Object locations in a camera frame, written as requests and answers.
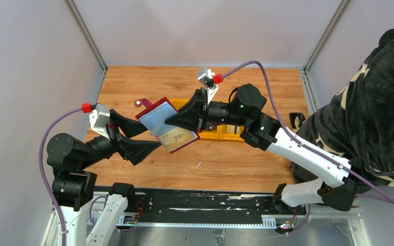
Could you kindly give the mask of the red leather card holder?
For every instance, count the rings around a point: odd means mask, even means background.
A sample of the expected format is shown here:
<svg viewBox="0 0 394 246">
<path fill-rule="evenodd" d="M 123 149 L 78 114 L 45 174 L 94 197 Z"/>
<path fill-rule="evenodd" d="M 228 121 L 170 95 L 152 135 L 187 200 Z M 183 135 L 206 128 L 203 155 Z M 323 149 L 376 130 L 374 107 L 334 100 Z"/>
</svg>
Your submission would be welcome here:
<svg viewBox="0 0 394 246">
<path fill-rule="evenodd" d="M 172 106 L 171 102 L 163 97 L 160 100 L 152 103 L 150 100 L 146 98 L 141 98 L 137 99 L 134 101 L 134 106 L 137 108 L 140 107 L 145 107 L 145 109 L 137 114 L 135 117 L 136 119 L 141 122 L 150 132 L 151 136 L 154 136 L 158 141 L 159 137 L 170 131 L 173 128 L 179 128 L 176 126 L 171 126 L 165 124 L 165 120 L 174 114 L 176 114 L 178 111 Z M 193 142 L 197 141 L 200 139 L 200 136 L 195 133 L 198 136 L 198 139 L 192 141 L 191 143 L 187 144 L 190 145 Z"/>
</svg>

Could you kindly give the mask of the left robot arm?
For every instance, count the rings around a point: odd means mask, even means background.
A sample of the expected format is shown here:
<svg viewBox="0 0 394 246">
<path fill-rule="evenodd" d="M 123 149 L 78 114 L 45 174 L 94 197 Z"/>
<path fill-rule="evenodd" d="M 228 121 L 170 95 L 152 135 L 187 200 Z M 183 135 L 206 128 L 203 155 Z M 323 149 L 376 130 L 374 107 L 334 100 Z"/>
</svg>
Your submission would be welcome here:
<svg viewBox="0 0 394 246">
<path fill-rule="evenodd" d="M 98 131 L 98 136 L 88 142 L 67 133 L 44 138 L 40 151 L 46 152 L 47 157 L 40 156 L 39 164 L 48 164 L 54 172 L 54 180 L 47 190 L 59 218 L 57 244 L 107 245 L 121 214 L 136 207 L 134 186 L 114 183 L 99 219 L 91 232 L 87 232 L 97 179 L 97 175 L 88 172 L 87 168 L 113 154 L 137 165 L 161 144 L 136 140 L 135 136 L 145 132 L 146 127 L 106 106 L 87 104 L 78 110 L 89 114 L 91 126 Z"/>
</svg>

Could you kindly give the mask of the gold credit card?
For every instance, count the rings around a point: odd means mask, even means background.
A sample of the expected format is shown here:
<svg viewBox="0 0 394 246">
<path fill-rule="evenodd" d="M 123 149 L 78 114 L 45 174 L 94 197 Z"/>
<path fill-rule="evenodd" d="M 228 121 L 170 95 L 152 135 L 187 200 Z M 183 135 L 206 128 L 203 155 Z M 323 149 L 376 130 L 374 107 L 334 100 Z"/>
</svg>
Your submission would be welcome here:
<svg viewBox="0 0 394 246">
<path fill-rule="evenodd" d="M 159 137 L 168 152 L 174 152 L 196 139 L 198 136 L 194 132 L 182 128 L 173 128 Z"/>
</svg>

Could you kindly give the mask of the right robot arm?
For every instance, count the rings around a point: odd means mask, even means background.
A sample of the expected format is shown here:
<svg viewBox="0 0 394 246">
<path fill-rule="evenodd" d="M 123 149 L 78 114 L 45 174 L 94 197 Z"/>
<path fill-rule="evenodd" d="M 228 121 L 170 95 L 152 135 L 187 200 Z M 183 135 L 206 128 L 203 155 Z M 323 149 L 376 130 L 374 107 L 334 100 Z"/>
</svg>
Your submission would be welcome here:
<svg viewBox="0 0 394 246">
<path fill-rule="evenodd" d="M 262 112 L 266 101 L 252 84 L 234 89 L 228 102 L 210 101 L 208 90 L 201 88 L 166 119 L 166 124 L 197 133 L 209 125 L 240 126 L 240 137 L 251 147 L 281 155 L 312 173 L 314 180 L 277 187 L 272 206 L 279 214 L 303 204 L 349 211 L 356 197 L 362 163 L 328 153 L 297 136 Z"/>
</svg>

